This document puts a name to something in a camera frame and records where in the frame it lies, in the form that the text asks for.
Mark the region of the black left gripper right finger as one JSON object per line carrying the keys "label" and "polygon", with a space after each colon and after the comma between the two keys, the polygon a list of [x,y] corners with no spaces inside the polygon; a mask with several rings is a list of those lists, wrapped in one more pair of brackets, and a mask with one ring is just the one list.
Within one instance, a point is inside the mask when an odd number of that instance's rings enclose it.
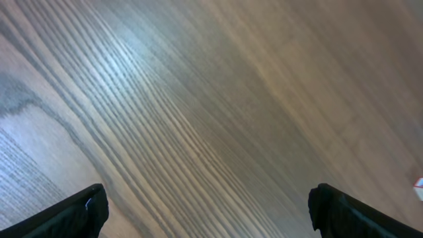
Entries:
{"label": "black left gripper right finger", "polygon": [[409,227],[327,184],[311,189],[308,208],[322,238],[422,238]]}

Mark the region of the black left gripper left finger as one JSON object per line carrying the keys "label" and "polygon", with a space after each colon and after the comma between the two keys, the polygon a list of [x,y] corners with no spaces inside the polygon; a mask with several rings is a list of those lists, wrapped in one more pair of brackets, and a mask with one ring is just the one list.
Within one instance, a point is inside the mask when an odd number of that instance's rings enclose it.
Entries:
{"label": "black left gripper left finger", "polygon": [[97,183],[2,230],[1,238],[97,238],[108,217],[106,191]]}

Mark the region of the brown ring picture block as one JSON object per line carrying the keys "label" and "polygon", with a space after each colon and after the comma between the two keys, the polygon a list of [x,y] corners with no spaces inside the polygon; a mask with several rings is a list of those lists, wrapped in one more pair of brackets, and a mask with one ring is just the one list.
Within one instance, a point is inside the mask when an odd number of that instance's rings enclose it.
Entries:
{"label": "brown ring picture block", "polygon": [[420,177],[413,185],[413,189],[420,201],[423,201],[423,178]]}

